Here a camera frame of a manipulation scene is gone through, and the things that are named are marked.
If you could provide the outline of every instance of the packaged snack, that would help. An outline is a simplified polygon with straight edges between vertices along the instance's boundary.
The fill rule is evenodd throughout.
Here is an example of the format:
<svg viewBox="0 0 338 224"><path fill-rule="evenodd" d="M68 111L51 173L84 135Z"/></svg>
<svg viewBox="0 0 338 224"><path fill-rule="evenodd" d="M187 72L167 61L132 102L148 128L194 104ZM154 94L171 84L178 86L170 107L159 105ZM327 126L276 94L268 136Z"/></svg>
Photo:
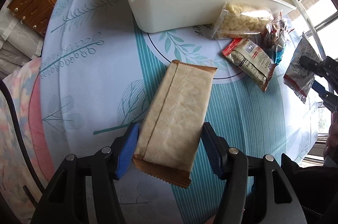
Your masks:
<svg viewBox="0 0 338 224"><path fill-rule="evenodd" d="M255 8L245 4L226 3L213 24L211 38L249 38L262 33L273 21L267 8Z"/></svg>
<svg viewBox="0 0 338 224"><path fill-rule="evenodd" d="M265 92L273 75L275 64L257 44L247 38L234 39L223 55L243 70Z"/></svg>
<svg viewBox="0 0 338 224"><path fill-rule="evenodd" d="M294 28L288 28L287 20L282 18L282 12L266 25L266 30L261 34L259 46L271 56L274 63L278 65L282 60L288 33Z"/></svg>
<svg viewBox="0 0 338 224"><path fill-rule="evenodd" d="M299 59L303 55L318 63L321 61L320 57L311 46L305 33L303 33L303 37L297 45L290 65L283 77L284 84L292 89L297 97L299 97L300 100L305 103L306 97L308 96L310 88L312 87L312 84L315 80L315 74L300 64Z"/></svg>
<svg viewBox="0 0 338 224"><path fill-rule="evenodd" d="M136 168L187 188L217 68L177 60L169 65L143 121Z"/></svg>
<svg viewBox="0 0 338 224"><path fill-rule="evenodd" d="M286 28L286 23L282 22L282 12L279 13L279 15L272 21L269 22L265 30L263 31L262 35L262 45L261 47L263 49L272 48L277 39L279 38L279 35L282 30Z"/></svg>

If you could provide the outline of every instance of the wrapped pastry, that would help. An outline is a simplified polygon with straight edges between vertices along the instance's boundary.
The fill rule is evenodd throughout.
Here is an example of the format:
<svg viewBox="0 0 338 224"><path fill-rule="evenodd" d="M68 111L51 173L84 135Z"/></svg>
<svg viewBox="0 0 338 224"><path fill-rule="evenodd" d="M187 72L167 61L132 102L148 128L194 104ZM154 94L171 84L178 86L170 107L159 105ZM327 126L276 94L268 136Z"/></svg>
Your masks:
<svg viewBox="0 0 338 224"><path fill-rule="evenodd" d="M271 21L273 15L267 8L226 3L213 24L211 38L219 40L253 37L262 33Z"/></svg>
<svg viewBox="0 0 338 224"><path fill-rule="evenodd" d="M135 166L168 183L187 188L215 67L173 61L142 124Z"/></svg>
<svg viewBox="0 0 338 224"><path fill-rule="evenodd" d="M247 38L234 39L223 55L243 70L265 92L273 75L275 64L257 44Z"/></svg>

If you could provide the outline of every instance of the tablecloth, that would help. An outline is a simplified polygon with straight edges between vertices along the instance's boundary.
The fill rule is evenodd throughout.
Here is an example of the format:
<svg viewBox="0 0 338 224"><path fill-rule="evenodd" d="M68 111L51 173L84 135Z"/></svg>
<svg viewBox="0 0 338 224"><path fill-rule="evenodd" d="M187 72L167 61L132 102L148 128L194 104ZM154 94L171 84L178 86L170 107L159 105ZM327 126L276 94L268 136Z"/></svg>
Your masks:
<svg viewBox="0 0 338 224"><path fill-rule="evenodd" d="M210 25L142 32L127 0L57 0L40 70L41 111L54 168L74 153L88 156L142 122L173 59L217 67L205 121L247 155L281 153L299 162L317 138L315 99L306 104L283 84L299 39L288 42L266 93L230 64L210 40ZM187 190L131 164L115 183L127 223L203 223L217 210L224 181L198 147Z"/></svg>

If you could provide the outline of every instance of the pasta bag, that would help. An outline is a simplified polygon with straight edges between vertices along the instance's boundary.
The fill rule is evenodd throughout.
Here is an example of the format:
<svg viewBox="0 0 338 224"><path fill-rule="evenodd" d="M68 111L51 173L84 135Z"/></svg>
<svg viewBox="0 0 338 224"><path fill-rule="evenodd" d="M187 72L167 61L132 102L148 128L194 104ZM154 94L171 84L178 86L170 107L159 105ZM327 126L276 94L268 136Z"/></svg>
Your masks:
<svg viewBox="0 0 338 224"><path fill-rule="evenodd" d="M267 8L226 3L211 30L212 39L249 38L262 33L273 21Z"/></svg>

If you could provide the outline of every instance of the person's hand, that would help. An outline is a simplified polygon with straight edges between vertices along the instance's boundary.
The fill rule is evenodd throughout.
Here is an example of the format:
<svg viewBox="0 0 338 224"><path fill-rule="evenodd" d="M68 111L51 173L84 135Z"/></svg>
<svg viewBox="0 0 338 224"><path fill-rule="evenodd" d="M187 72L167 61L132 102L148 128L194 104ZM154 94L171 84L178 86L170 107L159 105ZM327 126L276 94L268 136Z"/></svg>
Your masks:
<svg viewBox="0 0 338 224"><path fill-rule="evenodd" d="M328 130L328 138L323 152L324 158L329 153L330 149L337 148L338 146L338 112L334 112L331 117L331 126Z"/></svg>

